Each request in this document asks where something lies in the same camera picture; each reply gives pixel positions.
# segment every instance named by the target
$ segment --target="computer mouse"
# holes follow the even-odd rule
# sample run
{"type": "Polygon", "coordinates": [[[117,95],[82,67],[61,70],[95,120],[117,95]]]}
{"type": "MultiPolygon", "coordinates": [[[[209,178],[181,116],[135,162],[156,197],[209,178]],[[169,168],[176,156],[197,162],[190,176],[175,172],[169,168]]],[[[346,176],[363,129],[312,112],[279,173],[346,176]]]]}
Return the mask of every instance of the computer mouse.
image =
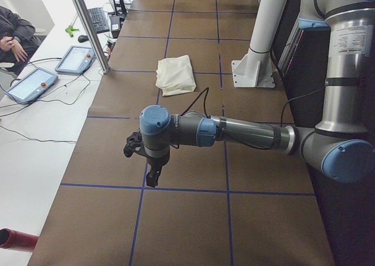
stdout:
{"type": "Polygon", "coordinates": [[[80,35],[79,37],[78,37],[78,42],[86,42],[86,41],[88,41],[88,36],[85,36],[85,35],[80,35]]]}

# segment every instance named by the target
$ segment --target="tablet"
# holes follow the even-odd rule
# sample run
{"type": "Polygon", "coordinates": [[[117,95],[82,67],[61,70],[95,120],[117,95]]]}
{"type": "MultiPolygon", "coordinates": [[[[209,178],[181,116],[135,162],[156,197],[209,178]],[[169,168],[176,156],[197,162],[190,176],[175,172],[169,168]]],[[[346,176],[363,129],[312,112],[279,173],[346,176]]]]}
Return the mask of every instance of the tablet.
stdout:
{"type": "Polygon", "coordinates": [[[56,82],[57,78],[58,76],[50,71],[36,68],[5,94],[17,103],[29,104],[45,93],[56,82]]]}
{"type": "Polygon", "coordinates": [[[71,46],[54,69],[63,74],[82,74],[95,59],[92,48],[84,46],[71,46]]]}

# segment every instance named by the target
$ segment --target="black pants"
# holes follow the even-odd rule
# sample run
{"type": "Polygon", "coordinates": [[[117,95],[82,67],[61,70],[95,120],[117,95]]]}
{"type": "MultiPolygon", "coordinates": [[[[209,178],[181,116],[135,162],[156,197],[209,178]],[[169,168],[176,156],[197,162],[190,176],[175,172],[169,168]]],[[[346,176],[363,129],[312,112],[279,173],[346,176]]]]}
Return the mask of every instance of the black pants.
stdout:
{"type": "Polygon", "coordinates": [[[16,58],[14,57],[13,52],[10,50],[5,53],[4,57],[1,59],[2,62],[14,63],[14,66],[11,68],[6,68],[8,71],[15,73],[17,76],[23,70],[23,68],[28,64],[30,58],[34,55],[35,51],[37,51],[38,47],[41,44],[41,40],[37,37],[31,38],[28,42],[22,42],[21,45],[24,51],[28,54],[27,61],[25,62],[17,62],[16,58]]]}

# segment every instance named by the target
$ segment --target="brown tile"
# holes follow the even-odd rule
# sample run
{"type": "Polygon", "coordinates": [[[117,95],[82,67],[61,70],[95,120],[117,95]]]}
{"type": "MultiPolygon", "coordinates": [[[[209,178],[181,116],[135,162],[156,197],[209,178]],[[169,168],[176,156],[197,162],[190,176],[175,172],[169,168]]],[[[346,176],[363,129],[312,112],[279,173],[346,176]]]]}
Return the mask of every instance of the brown tile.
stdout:
{"type": "Polygon", "coordinates": [[[28,266],[128,264],[140,193],[59,187],[28,266]]]}
{"type": "Polygon", "coordinates": [[[174,0],[133,0],[132,10],[141,11],[172,11],[174,0]]]}
{"type": "Polygon", "coordinates": [[[226,194],[146,190],[132,266],[230,265],[226,194]]]}
{"type": "MultiPolygon", "coordinates": [[[[209,115],[222,115],[221,101],[222,93],[220,91],[220,75],[218,74],[194,74],[197,87],[192,93],[184,93],[175,96],[160,97],[159,104],[168,109],[170,114],[181,114],[194,101],[194,99],[206,87],[209,87],[209,93],[206,99],[206,109],[209,115]]],[[[203,111],[204,94],[196,101],[191,108],[192,111],[203,111]]]]}
{"type": "Polygon", "coordinates": [[[142,187],[146,159],[122,152],[138,128],[134,119],[86,119],[62,183],[142,187]]]}
{"type": "Polygon", "coordinates": [[[251,39],[256,14],[220,13],[220,39],[251,39]]]}
{"type": "Polygon", "coordinates": [[[212,147],[171,148],[171,158],[163,167],[159,188],[226,190],[224,144],[212,147]]]}
{"type": "Polygon", "coordinates": [[[141,111],[156,104],[156,73],[110,71],[103,76],[88,115],[138,118],[141,111]]]}
{"type": "Polygon", "coordinates": [[[189,55],[193,72],[218,73],[219,47],[217,40],[170,39],[167,57],[189,55]]]}
{"type": "Polygon", "coordinates": [[[217,39],[216,14],[175,12],[172,19],[171,37],[217,39]]]}
{"type": "Polygon", "coordinates": [[[119,37],[109,64],[114,70],[156,71],[164,58],[166,39],[119,37]]]}
{"type": "Polygon", "coordinates": [[[333,266],[313,196],[231,195],[238,266],[333,266]]]}
{"type": "Polygon", "coordinates": [[[227,144],[230,190],[313,193],[305,162],[279,151],[227,144]]]}
{"type": "Polygon", "coordinates": [[[249,40],[221,40],[220,56],[223,73],[232,73],[232,61],[241,60],[248,52],[249,40]]]}
{"type": "Polygon", "coordinates": [[[167,37],[171,12],[129,11],[120,36],[167,37]]]}
{"type": "Polygon", "coordinates": [[[173,11],[216,12],[216,0],[176,0],[173,11]]]}
{"type": "MultiPolygon", "coordinates": [[[[232,75],[223,75],[223,102],[225,115],[237,120],[254,122],[280,122],[282,107],[287,101],[280,81],[275,88],[237,87],[232,75]]],[[[284,122],[293,122],[289,107],[284,122]]]]}
{"type": "Polygon", "coordinates": [[[258,0],[217,0],[219,12],[256,13],[258,0]]]}

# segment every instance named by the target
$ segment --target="white stand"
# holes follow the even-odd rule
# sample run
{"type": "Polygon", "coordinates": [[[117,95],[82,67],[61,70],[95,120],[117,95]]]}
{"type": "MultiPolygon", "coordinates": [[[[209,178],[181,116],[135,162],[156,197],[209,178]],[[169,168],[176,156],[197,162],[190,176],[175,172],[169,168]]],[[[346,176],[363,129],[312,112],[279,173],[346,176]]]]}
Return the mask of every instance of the white stand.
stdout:
{"type": "Polygon", "coordinates": [[[275,87],[269,52],[286,2],[260,2],[250,48],[241,61],[232,61],[235,87],[275,87]]]}

